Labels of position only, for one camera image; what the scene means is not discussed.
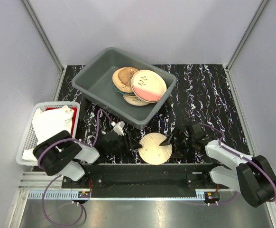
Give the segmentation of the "pink and cream plate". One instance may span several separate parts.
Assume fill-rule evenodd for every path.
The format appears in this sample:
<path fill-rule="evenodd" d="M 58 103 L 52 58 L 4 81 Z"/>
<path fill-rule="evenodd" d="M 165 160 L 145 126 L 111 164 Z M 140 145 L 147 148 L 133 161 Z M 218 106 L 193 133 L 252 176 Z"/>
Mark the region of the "pink and cream plate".
<path fill-rule="evenodd" d="M 167 91 L 163 78 L 151 70 L 140 70 L 131 79 L 131 87 L 136 96 L 150 103 L 158 102 Z"/>

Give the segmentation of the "teal embossed plate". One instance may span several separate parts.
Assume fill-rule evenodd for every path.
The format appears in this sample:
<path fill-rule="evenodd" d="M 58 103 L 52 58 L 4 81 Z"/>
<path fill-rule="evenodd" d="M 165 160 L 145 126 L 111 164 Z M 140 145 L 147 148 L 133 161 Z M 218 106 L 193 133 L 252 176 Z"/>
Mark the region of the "teal embossed plate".
<path fill-rule="evenodd" d="M 121 90 L 119 90 L 114 84 L 113 84 L 113 87 L 117 92 L 119 92 L 121 94 L 126 94 L 125 92 L 122 92 Z"/>

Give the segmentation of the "cream leaf pattern plate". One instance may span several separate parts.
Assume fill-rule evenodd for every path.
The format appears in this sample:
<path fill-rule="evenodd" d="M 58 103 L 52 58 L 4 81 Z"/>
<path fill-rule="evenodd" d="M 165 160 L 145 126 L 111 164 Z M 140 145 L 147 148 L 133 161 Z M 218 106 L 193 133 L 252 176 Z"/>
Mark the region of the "cream leaf pattern plate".
<path fill-rule="evenodd" d="M 113 81 L 113 84 L 119 89 L 121 90 L 122 92 L 125 92 L 125 93 L 128 93 L 128 94 L 131 94 L 133 93 L 133 89 L 130 86 L 126 86 L 124 84 L 121 83 L 121 81 L 119 80 L 118 78 L 118 73 L 119 71 L 123 69 L 123 68 L 120 68 L 118 70 L 116 70 L 114 73 L 113 73 L 113 76 L 112 76 L 112 81 Z"/>

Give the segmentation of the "beige wooden round plate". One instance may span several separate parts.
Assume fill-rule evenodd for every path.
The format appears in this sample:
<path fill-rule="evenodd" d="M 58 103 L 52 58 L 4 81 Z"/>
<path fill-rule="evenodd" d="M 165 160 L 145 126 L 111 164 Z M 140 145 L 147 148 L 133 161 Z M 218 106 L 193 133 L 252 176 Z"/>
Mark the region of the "beige wooden round plate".
<path fill-rule="evenodd" d="M 143 161 L 151 165 L 160 165 L 169 160 L 172 155 L 172 145 L 160 146 L 167 139 L 160 133 L 149 133 L 142 137 L 139 144 L 142 148 L 138 149 L 138 153 Z"/>

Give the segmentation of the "dark transparent glass plate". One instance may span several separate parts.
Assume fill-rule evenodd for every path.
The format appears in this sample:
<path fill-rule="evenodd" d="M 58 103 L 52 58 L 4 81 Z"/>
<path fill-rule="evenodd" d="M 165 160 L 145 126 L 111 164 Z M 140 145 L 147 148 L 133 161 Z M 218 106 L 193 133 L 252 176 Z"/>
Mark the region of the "dark transparent glass plate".
<path fill-rule="evenodd" d="M 118 78 L 122 84 L 130 86 L 132 77 L 138 72 L 134 67 L 124 67 L 118 73 Z"/>

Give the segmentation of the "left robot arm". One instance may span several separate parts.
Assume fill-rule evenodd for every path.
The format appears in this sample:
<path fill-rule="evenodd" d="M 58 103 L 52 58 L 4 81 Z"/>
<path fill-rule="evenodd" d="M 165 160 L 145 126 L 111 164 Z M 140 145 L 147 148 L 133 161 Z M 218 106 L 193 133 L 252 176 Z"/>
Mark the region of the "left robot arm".
<path fill-rule="evenodd" d="M 140 148 L 142 145 L 130 135 L 121 136 L 114 131 L 108 132 L 96 140 L 94 146 L 90 146 L 72 138 L 64 130 L 36 146 L 33 155 L 38 167 L 48 176 L 60 174 L 70 178 L 76 187 L 84 188 L 89 177 L 79 161 L 93 164 L 109 154 Z"/>

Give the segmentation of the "grey plastic bin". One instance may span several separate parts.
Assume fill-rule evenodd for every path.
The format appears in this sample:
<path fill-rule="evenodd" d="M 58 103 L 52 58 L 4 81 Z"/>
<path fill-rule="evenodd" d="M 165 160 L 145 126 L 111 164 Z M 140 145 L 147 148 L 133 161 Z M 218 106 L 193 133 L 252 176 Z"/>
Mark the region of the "grey plastic bin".
<path fill-rule="evenodd" d="M 159 74 L 167 85 L 163 97 L 154 104 L 134 106 L 126 102 L 112 82 L 113 73 L 122 67 L 152 70 Z M 105 111 L 122 121 L 141 130 L 144 129 L 155 114 L 169 98 L 177 82 L 176 77 L 145 60 L 118 48 L 103 50 L 73 78 L 72 86 L 81 91 L 83 96 Z"/>

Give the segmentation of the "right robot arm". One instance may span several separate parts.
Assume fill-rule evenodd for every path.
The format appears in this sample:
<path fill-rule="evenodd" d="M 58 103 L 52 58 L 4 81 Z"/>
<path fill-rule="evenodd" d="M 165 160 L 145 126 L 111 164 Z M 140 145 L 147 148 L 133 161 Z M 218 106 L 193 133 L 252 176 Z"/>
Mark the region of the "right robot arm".
<path fill-rule="evenodd" d="M 201 177 L 206 188 L 224 185 L 240 193 L 255 208 L 276 201 L 276 175 L 269 161 L 262 155 L 253 157 L 227 146 L 222 142 L 223 134 L 214 138 L 203 129 L 205 126 L 191 123 L 184 131 L 173 131 L 159 146 L 168 146 L 177 137 L 178 147 L 200 151 L 219 161 L 220 165 Z"/>

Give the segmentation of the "cream and blue plate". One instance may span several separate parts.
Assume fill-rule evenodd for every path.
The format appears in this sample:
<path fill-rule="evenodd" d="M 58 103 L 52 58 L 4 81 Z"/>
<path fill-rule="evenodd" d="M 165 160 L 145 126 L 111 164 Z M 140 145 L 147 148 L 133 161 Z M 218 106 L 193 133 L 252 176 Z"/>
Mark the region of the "cream and blue plate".
<path fill-rule="evenodd" d="M 130 105 L 134 106 L 146 106 L 149 104 L 149 102 L 146 102 L 144 100 L 141 100 L 139 97 L 135 95 L 123 95 L 124 100 L 129 103 Z"/>

